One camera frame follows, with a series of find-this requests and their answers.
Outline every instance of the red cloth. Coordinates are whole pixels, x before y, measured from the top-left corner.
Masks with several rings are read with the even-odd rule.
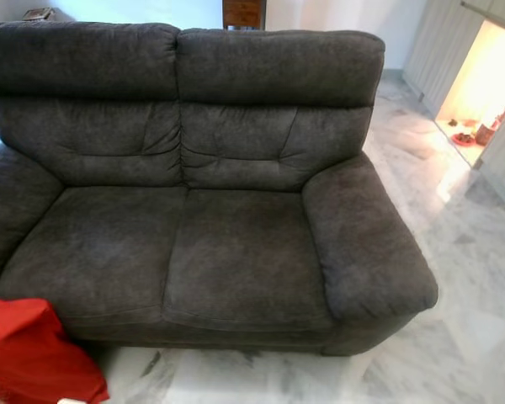
[[[107,400],[97,365],[69,342],[49,302],[0,300],[0,400],[56,404],[61,398]]]

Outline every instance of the fabric upholstery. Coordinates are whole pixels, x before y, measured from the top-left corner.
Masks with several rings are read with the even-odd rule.
[[[358,354],[437,285],[361,149],[383,42],[0,23],[0,298],[74,338]]]
[[[0,23],[0,95],[177,99],[178,32],[165,24]]]
[[[68,188],[9,260],[0,299],[47,299],[67,327],[157,320],[186,192]]]
[[[180,183],[179,127],[177,102],[0,96],[2,141],[70,186]]]
[[[372,108],[182,105],[182,164],[192,188],[300,190],[356,156]]]
[[[436,303],[427,262],[364,154],[317,174],[303,202],[335,318],[407,316]]]
[[[84,341],[142,346],[174,346],[182,348],[241,348],[256,346],[294,350],[308,347],[308,351],[320,352],[327,341],[331,341],[334,327],[307,331],[219,331],[185,326],[160,319],[156,322],[136,324],[92,323],[78,324],[66,330],[72,338]]]
[[[37,162],[0,146],[0,273],[63,185]]]
[[[374,103],[384,43],[363,32],[240,32],[178,35],[184,101],[359,108]]]
[[[189,191],[162,315],[212,330],[330,327],[299,194]]]

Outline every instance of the sofa backrest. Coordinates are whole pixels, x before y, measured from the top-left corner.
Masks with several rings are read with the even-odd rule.
[[[298,190],[359,154],[384,49],[353,31],[0,24],[0,136],[74,186]]]

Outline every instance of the sofa cushion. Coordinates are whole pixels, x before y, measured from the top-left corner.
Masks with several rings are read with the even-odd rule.
[[[299,194],[191,190],[163,318],[222,331],[332,325]]]
[[[177,41],[179,96],[208,104],[372,106],[385,50],[355,31],[186,29]]]
[[[184,103],[181,112],[188,186],[296,191],[359,154],[372,108]]]
[[[37,162],[0,145],[0,273],[63,189]]]
[[[178,32],[166,24],[0,23],[0,95],[177,99]]]
[[[404,324],[435,305],[427,261],[364,153],[316,175],[303,205],[337,320],[400,317]]]
[[[66,327],[156,321],[183,188],[69,188],[19,246],[0,298],[40,297]]]

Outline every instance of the cushion seam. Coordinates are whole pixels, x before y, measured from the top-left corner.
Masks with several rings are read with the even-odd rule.
[[[193,317],[198,317],[198,318],[205,318],[205,319],[209,319],[209,320],[216,320],[218,322],[240,322],[240,323],[247,323],[247,324],[263,324],[263,325],[268,325],[268,324],[277,324],[278,325],[278,324],[289,323],[289,322],[250,322],[250,321],[246,321],[246,320],[227,320],[227,319],[224,319],[224,318],[202,316],[200,314],[191,313],[190,311],[178,310],[178,309],[173,308],[171,305],[164,304],[164,303],[162,305],[162,308],[163,309],[168,309],[170,311],[174,311],[174,312],[177,312],[177,313],[181,313],[181,314],[184,314],[184,315],[187,315],[187,316],[193,316]],[[302,320],[299,320],[299,322],[318,320],[318,319],[322,319],[322,318],[326,318],[326,317],[325,316],[307,317],[307,318],[304,318]]]
[[[161,151],[159,153],[152,153],[152,154],[119,154],[119,155],[108,155],[108,154],[83,154],[83,153],[75,153],[73,152],[76,157],[119,157],[119,158],[131,158],[131,157],[159,157],[164,154],[172,153],[175,152],[178,146],[174,146],[172,149],[166,150],[166,151]]]
[[[141,156],[144,156],[144,149],[146,147],[145,144],[146,144],[146,134],[148,132],[148,125],[150,124],[150,121],[152,120],[153,110],[155,109],[153,104],[154,104],[153,101],[151,101],[150,107],[148,109],[146,122],[144,123],[144,133],[142,135],[142,144],[141,144],[141,151],[140,151]]]
[[[131,311],[139,311],[139,310],[151,309],[153,307],[159,307],[159,306],[160,305],[143,306],[143,307],[136,307],[134,309],[121,310],[121,311],[113,311],[112,313],[96,314],[96,315],[88,315],[88,316],[60,315],[60,317],[61,318],[68,318],[68,319],[74,319],[74,318],[100,318],[100,317],[107,317],[107,316],[115,316],[115,315],[118,315],[118,314],[128,313],[128,312],[131,312]]]
[[[288,135],[286,135],[286,140],[284,141],[283,148],[280,149],[279,157],[277,158],[277,161],[280,162],[280,159],[283,156],[284,149],[286,148],[286,145],[288,144],[288,139],[290,138],[290,135],[292,134],[292,129],[294,129],[294,123],[295,119],[297,118],[297,114],[300,112],[300,107],[299,105],[295,107],[295,114],[294,114],[294,119],[292,119],[292,123],[290,124],[290,127],[288,129]]]
[[[167,295],[167,288],[172,283],[172,274],[171,274],[172,271],[171,271],[170,264],[172,262],[172,258],[174,255],[174,248],[176,247],[176,241],[178,240],[179,230],[182,227],[183,218],[185,217],[185,208],[187,207],[187,200],[188,199],[189,199],[189,189],[186,189],[185,196],[183,198],[183,207],[182,207],[182,210],[179,214],[179,219],[177,220],[177,223],[176,223],[176,232],[174,233],[174,238],[172,241],[172,252],[170,253],[170,256],[168,257],[167,273],[164,277],[164,280],[162,280],[161,284],[159,285],[159,295],[161,296],[161,304],[159,305],[160,309],[161,309],[160,315],[162,315],[162,313],[163,313],[164,301],[165,301],[165,297]]]
[[[278,37],[280,37],[280,36],[300,37],[304,33],[314,35],[316,33],[316,31],[311,31],[311,30],[307,30],[307,29],[288,30],[288,31],[282,31],[282,32],[262,31],[262,34],[259,35],[258,38],[261,39],[261,38],[272,37],[272,36],[274,36],[274,37],[277,37],[277,36]],[[221,30],[221,29],[191,29],[191,30],[184,29],[184,30],[181,30],[180,32],[178,32],[177,37],[179,38],[179,37],[186,37],[186,36],[198,35],[198,34],[221,36],[224,34],[224,30]],[[353,36],[356,38],[369,38],[369,39],[373,40],[374,42],[378,43],[379,45],[383,45],[383,42],[380,40],[380,38],[376,37],[375,35],[366,33],[366,32],[348,29],[348,30],[329,31],[329,34],[330,35],[326,35],[326,36],[331,36],[331,37]]]

